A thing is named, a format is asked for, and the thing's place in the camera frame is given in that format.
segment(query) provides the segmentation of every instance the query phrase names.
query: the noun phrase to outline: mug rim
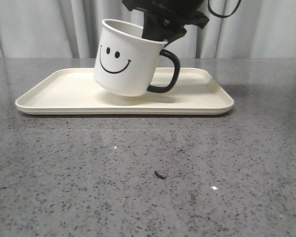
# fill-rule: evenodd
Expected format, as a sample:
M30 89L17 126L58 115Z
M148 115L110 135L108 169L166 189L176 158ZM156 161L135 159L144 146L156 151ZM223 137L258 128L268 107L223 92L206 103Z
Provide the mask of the mug rim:
M167 44L168 41L165 39L164 41L154 41L154 40L150 40L150 39L144 39L144 38L141 38L141 37L137 37L137 36L134 36L134 35L131 35L131 34L128 34L128 33L125 33L121 30L118 30L112 26L110 26L107 22L118 22L118 23L122 23L122 24L125 24L125 25L129 25L129 26L134 26L134 27L137 27L137 28L141 28L143 29L142 26L139 26L139 25L136 25L136 24L133 24L133 23L130 23L130 22L127 22L127 21L122 21L122 20L116 20L116 19L103 19L102 20L102 24L103 26L109 28L110 30L114 31L114 32L118 32L122 35L125 35L125 36L128 36L128 37L131 37L131 38L134 38L134 39L137 39L137 40L141 40L141 41L145 41L145 42L149 42L149 43L155 43L155 44Z

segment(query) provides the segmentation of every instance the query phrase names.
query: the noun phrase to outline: curtain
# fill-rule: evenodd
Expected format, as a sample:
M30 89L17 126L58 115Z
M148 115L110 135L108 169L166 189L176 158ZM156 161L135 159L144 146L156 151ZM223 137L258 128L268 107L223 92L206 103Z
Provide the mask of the curtain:
M229 14L237 1L211 6ZM225 19L209 13L207 0L200 11L207 26L186 26L167 47L180 58L296 58L296 0L242 0ZM0 0L0 58L94 58L104 18L143 24L121 0Z

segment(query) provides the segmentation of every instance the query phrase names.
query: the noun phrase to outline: smiley face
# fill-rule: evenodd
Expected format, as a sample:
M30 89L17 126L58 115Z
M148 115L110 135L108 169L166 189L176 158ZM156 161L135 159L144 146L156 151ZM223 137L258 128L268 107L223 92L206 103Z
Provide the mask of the smiley face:
M109 55L111 53L111 49L109 47L107 47L106 53L107 53L107 55ZM104 69L104 71L106 71L108 73L111 73L111 74L117 74L117 73L121 73L121 72L125 71L126 68L128 68L130 62L132 61L132 60L128 59L128 62L126 64L126 66L123 69L121 69L121 70L118 70L118 71L109 71L108 69L106 69L103 66L103 63L102 63L102 60L101 60L101 54L102 54L102 45L100 46L100 64L101 64L101 67ZM115 54L114 54L114 57L115 57L115 59L118 59L120 57L120 52L116 51Z

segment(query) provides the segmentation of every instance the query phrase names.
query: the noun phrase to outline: rectangular tray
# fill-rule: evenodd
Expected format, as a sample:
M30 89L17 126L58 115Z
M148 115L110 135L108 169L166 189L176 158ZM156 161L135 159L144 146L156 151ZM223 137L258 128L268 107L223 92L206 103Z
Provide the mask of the rectangular tray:
M181 68L174 88L164 94L147 92L139 97L123 97L101 88L93 78L93 68L55 71L15 105L31 115L219 115L229 111L234 101L205 71ZM153 85L169 83L173 68L157 68Z

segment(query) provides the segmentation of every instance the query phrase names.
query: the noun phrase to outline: smile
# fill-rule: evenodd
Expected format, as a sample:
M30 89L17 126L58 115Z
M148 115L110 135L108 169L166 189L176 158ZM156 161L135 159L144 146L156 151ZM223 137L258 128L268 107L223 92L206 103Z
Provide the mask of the smile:
M121 73L121 72L123 72L126 68L128 68L130 62L132 61L132 60L129 60L129 59L128 59L128 63L126 64L126 66L125 66L122 70L119 70L119 71L116 71L116 72L112 72L112 71L107 70L107 69L103 66L103 64L102 64L102 60L101 60L101 52L102 52L102 45L101 45L101 47L100 47L100 64L101 64L101 67L104 69L104 71L106 71L106 72L108 72L108 73L112 73L112 74Z

